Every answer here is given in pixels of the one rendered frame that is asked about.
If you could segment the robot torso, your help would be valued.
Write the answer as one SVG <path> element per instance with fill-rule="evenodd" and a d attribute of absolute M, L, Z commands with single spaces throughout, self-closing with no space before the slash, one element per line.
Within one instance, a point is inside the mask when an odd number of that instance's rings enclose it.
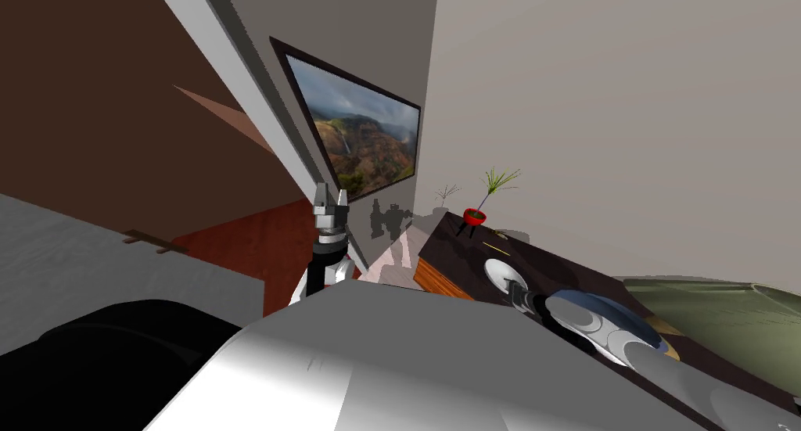
<path fill-rule="evenodd" d="M 345 281 L 235 334 L 145 431 L 706 431 L 518 311 Z"/>

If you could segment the white plate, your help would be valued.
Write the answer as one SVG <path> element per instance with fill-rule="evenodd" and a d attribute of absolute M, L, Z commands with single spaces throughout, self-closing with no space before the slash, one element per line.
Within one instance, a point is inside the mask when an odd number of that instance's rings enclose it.
<path fill-rule="evenodd" d="M 513 267 L 502 260 L 488 259 L 483 263 L 483 270 L 492 283 L 504 294 L 508 294 L 509 283 L 519 283 L 524 289 L 528 289 L 526 280 Z"/>

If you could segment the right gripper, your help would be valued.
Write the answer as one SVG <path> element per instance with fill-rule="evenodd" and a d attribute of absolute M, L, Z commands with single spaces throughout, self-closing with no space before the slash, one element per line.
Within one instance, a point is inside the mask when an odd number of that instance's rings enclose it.
<path fill-rule="evenodd" d="M 531 297 L 532 293 L 529 291 L 525 285 L 521 282 L 506 279 L 507 282 L 507 291 L 508 291 L 508 302 L 518 311 L 521 312 L 531 312 L 532 311 L 532 303 Z"/>

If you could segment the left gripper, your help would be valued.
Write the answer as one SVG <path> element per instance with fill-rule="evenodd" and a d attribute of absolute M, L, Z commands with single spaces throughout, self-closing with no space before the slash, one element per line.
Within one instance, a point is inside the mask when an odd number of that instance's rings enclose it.
<path fill-rule="evenodd" d="M 346 190 L 339 190 L 336 205 L 329 205 L 329 191 L 326 182 L 316 185 L 313 205 L 314 227 L 320 232 L 344 233 L 350 207 Z"/>

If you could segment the dark brown wooden table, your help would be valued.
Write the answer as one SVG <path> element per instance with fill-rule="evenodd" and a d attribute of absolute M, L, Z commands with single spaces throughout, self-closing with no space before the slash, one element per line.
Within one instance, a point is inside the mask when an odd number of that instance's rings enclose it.
<path fill-rule="evenodd" d="M 648 308 L 627 292 L 620 280 L 555 253 L 513 236 L 502 238 L 485 226 L 478 227 L 472 238 L 469 238 L 469 230 L 456 236 L 462 216 L 445 208 L 438 208 L 434 214 L 425 217 L 415 216 L 412 224 L 427 235 L 418 253 L 422 266 L 416 270 L 414 280 L 431 293 L 505 305 L 505 296 L 483 270 L 483 263 L 495 258 L 513 267 L 526 280 L 529 289 L 537 294 L 549 295 L 563 289 L 580 290 L 614 300 L 642 319 L 652 316 Z M 482 242 L 502 248 L 511 256 L 506 257 Z M 797 411 L 790 393 L 725 361 L 687 336 L 666 334 L 664 337 L 681 362 L 780 408 Z"/>

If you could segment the framed landscape picture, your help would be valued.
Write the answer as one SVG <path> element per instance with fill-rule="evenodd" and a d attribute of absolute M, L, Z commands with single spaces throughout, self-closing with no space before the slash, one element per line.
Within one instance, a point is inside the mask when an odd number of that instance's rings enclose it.
<path fill-rule="evenodd" d="M 326 167 L 349 201 L 415 175 L 421 106 L 277 38 L 270 43 Z"/>

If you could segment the red pot with green plant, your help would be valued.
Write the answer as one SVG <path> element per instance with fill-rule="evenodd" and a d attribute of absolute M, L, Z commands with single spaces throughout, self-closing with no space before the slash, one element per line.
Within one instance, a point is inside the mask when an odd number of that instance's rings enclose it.
<path fill-rule="evenodd" d="M 483 205 L 485 205 L 487 200 L 493 194 L 501 190 L 514 189 L 515 186 L 510 186 L 508 183 L 518 176 L 520 176 L 520 169 L 511 172 L 508 172 L 507 170 L 497 172 L 496 169 L 492 167 L 486 171 L 481 178 L 483 187 L 486 190 L 486 194 L 483 196 L 483 199 L 477 208 L 467 208 L 464 210 L 462 215 L 462 224 L 458 228 L 456 236 L 460 236 L 467 228 L 469 228 L 469 238 L 472 238 L 476 229 L 483 225 L 487 219 L 487 214 L 482 210 Z"/>

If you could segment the olive green sofa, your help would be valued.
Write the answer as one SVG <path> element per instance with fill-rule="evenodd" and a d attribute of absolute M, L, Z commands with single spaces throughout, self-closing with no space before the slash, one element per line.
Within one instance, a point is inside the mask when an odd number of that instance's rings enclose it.
<path fill-rule="evenodd" d="M 700 278 L 624 278 L 623 284 L 680 333 L 801 397 L 801 294 Z"/>

